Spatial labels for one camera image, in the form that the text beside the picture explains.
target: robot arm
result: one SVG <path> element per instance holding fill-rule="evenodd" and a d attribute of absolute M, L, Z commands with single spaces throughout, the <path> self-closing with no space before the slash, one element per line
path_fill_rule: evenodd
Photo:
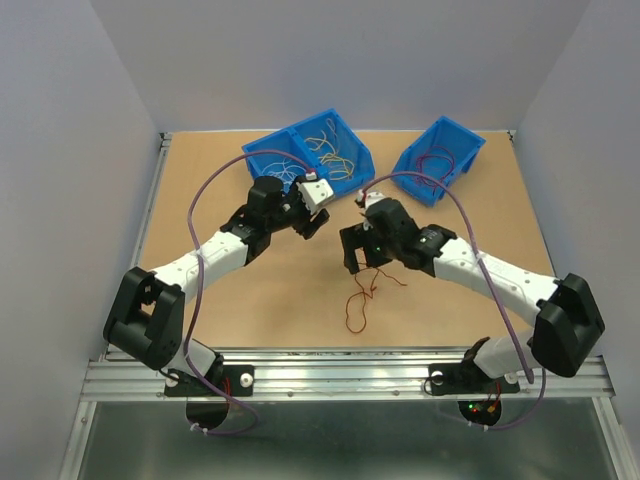
<path fill-rule="evenodd" d="M 315 174 L 298 177 L 286 194 L 279 179 L 256 178 L 247 203 L 201 245 L 200 252 L 191 251 L 148 272 L 134 267 L 124 275 L 104 338 L 153 370 L 192 375 L 181 345 L 184 308 L 197 293 L 198 253 L 204 260 L 206 289 L 255 260 L 274 232 L 291 227 L 304 239 L 311 238 L 329 219 L 322 207 L 332 197 L 328 182 Z M 208 378 L 221 375 L 219 354 L 193 340 L 189 351 L 194 365 Z"/>
<path fill-rule="evenodd" d="M 368 194 L 359 205 L 365 220 L 340 231 L 344 263 L 351 273 L 359 270 L 355 252 L 362 249 L 367 266 L 398 260 L 491 298 L 471 246 L 454 232 L 438 225 L 419 228 L 400 202 L 380 193 Z M 587 282 L 574 274 L 563 280 L 538 275 L 480 255 L 503 304 L 533 327 L 518 335 L 529 365 L 574 376 L 604 331 Z M 443 380 L 473 387 L 521 369 L 510 337 L 484 338 Z"/>

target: blue plastic bin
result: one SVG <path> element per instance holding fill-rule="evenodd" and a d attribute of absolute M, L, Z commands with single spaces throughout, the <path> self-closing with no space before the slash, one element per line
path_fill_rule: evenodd
<path fill-rule="evenodd" d="M 329 181 L 336 197 L 357 190 L 375 176 L 371 153 L 334 109 L 283 128 L 242 149 L 246 153 L 276 149 L 299 157 Z M 277 176 L 287 191 L 293 179 L 304 173 L 298 164 L 277 155 L 248 157 L 247 167 L 253 178 Z"/>
<path fill-rule="evenodd" d="M 404 151 L 393 171 L 421 171 L 449 187 L 461 173 L 469 171 L 485 141 L 471 130 L 442 116 Z M 442 188 L 417 177 L 393 177 L 393 181 L 430 207 L 445 195 Z"/>

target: gray wall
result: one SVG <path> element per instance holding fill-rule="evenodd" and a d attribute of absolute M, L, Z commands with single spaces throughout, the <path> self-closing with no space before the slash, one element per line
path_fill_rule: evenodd
<path fill-rule="evenodd" d="M 588 0 L 91 0 L 163 131 L 513 128 Z"/>
<path fill-rule="evenodd" d="M 86 0 L 0 2 L 0 468 L 57 478 L 157 134 Z"/>
<path fill-rule="evenodd" d="M 640 2 L 593 0 L 518 129 L 516 149 L 557 270 L 587 277 L 601 350 L 640 455 Z"/>

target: wooden board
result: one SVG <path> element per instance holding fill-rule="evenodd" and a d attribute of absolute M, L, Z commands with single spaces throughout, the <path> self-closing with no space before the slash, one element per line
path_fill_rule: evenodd
<path fill-rule="evenodd" d="M 420 132 L 359 132 L 376 171 L 391 171 Z M 264 132 L 178 133 L 173 136 L 159 186 L 141 266 L 152 269 L 193 249 L 186 225 L 194 193 L 218 166 Z M 484 133 L 487 143 L 471 171 L 453 186 L 468 211 L 480 248 L 522 268 L 549 274 L 551 266 L 506 133 Z M 244 163 L 228 169 L 204 193 L 194 220 L 208 239 L 246 201 L 251 177 Z M 453 202 L 428 208 L 391 181 L 380 191 L 403 202 L 418 225 L 437 223 L 468 238 Z M 458 285 L 411 272 L 397 262 L 385 272 L 408 284 L 379 278 L 367 305 L 368 326 L 354 335 L 345 327 L 345 302 L 359 289 L 342 265 L 338 230 L 361 221 L 350 195 L 329 206 L 331 219 L 305 241 L 293 231 L 275 234 L 271 247 L 247 268 L 205 292 L 195 337 L 213 347 L 379 347 L 469 345 L 506 330 L 495 304 Z M 361 274 L 363 283 L 373 272 Z M 352 325 L 362 317 L 351 305 Z M 185 323 L 191 318 L 187 307 Z M 512 315 L 516 329 L 526 325 Z"/>

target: metal frame edge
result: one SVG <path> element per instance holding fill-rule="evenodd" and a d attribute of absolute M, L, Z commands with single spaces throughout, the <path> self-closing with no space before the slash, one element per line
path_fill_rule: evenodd
<path fill-rule="evenodd" d="M 279 350 L 220 350 L 227 364 L 255 367 L 254 395 L 250 402 L 298 401 L 428 401 L 422 389 L 430 369 L 438 363 L 460 361 L 464 350 L 415 349 L 404 352 L 314 352 Z M 118 355 L 121 360 L 89 365 L 82 390 L 83 401 L 184 401 L 164 396 L 164 378 L 140 362 Z M 521 376 L 518 398 L 534 398 L 538 381 L 528 385 Z M 614 395 L 604 360 L 590 357 L 574 378 L 549 375 L 548 397 L 593 398 Z M 474 396 L 449 396 L 472 399 Z M 198 399 L 222 401 L 216 397 Z"/>
<path fill-rule="evenodd" d="M 147 241 L 147 234 L 149 233 L 149 223 L 151 222 L 151 215 L 153 214 L 153 209 L 156 206 L 156 198 L 158 196 L 160 180 L 162 179 L 162 173 L 164 172 L 164 167 L 167 163 L 167 157 L 169 155 L 169 148 L 171 147 L 171 140 L 173 138 L 173 134 L 161 133 L 160 138 L 162 139 L 162 142 L 160 144 L 160 151 L 158 152 L 158 161 L 156 162 L 156 169 L 153 173 L 153 180 L 151 181 L 151 188 L 149 190 L 149 196 L 147 197 L 144 216 L 142 217 L 142 222 L 140 223 L 140 229 L 138 230 L 138 238 L 136 240 L 136 244 L 133 249 L 131 261 L 129 262 L 129 268 L 135 267 L 140 262 L 142 249 L 144 248 L 144 244 Z M 113 345 L 107 345 L 104 357 L 106 358 L 106 356 L 108 356 L 109 353 L 111 352 L 119 352 L 119 351 L 120 349 L 114 347 Z"/>
<path fill-rule="evenodd" d="M 638 465 L 629 445 L 624 427 L 618 421 L 610 398 L 594 398 L 593 406 L 600 421 L 611 461 L 620 480 L 640 478 Z"/>
<path fill-rule="evenodd" d="M 82 468 L 85 450 L 89 442 L 97 402 L 81 401 L 73 421 L 71 436 L 67 444 L 59 480 L 77 480 Z"/>

